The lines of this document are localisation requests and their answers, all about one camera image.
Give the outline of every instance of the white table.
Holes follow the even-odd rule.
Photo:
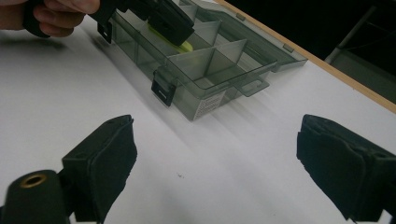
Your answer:
[[[68,151],[124,114],[138,157],[111,224],[346,223],[296,158],[304,114],[396,153],[396,115],[311,62],[190,122],[95,27],[87,17],[72,36],[49,40],[0,31],[1,202],[13,180],[60,171]]]

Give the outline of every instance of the plastic organizer box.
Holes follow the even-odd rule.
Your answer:
[[[268,73],[302,66],[306,58],[227,8],[200,0],[177,1],[194,21],[188,48],[155,34],[132,12],[110,20],[112,39],[152,80],[151,89],[189,120],[241,95],[268,87]]]

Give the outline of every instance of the black latch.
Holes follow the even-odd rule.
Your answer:
[[[111,44],[111,36],[113,35],[113,25],[111,22],[108,21],[106,27],[98,22],[98,32],[107,41],[107,43]]]
[[[165,81],[161,76],[158,76],[159,72],[154,71],[154,79],[152,79],[151,90],[160,98],[161,101],[167,106],[172,104],[172,100],[175,96],[176,86],[172,83]]]

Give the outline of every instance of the finger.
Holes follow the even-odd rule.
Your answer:
[[[100,0],[57,0],[77,11],[92,14],[99,9]]]
[[[63,12],[77,12],[71,7],[65,6],[56,0],[44,0],[44,5],[53,11],[63,11]]]
[[[26,0],[0,0],[0,6],[17,5],[24,2]]]
[[[40,23],[40,30],[46,35],[55,36],[55,37],[69,36],[74,31],[73,28],[70,28],[70,29],[61,28],[61,27],[58,27],[58,26],[54,26],[54,25],[51,25],[51,24],[44,23],[44,22]]]
[[[23,4],[0,6],[0,30],[22,30],[23,8]]]
[[[52,11],[44,6],[35,7],[33,14],[38,21],[60,28],[74,28],[82,23],[85,16],[80,12]]]

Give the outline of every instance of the black handle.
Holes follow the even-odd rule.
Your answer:
[[[48,38],[49,35],[44,34],[40,30],[40,22],[33,15],[33,9],[38,5],[43,5],[44,0],[29,0],[26,2],[24,16],[23,16],[23,27],[31,34],[38,37]]]

